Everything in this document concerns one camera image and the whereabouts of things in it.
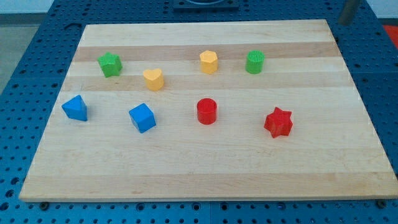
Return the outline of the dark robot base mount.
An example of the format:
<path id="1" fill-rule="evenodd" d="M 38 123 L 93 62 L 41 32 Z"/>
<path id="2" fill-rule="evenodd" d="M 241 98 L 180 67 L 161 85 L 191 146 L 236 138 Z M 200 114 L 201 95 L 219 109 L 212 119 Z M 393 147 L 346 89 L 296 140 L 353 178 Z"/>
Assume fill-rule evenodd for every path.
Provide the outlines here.
<path id="1" fill-rule="evenodd" d="M 238 9 L 239 0 L 172 0 L 174 11 Z"/>

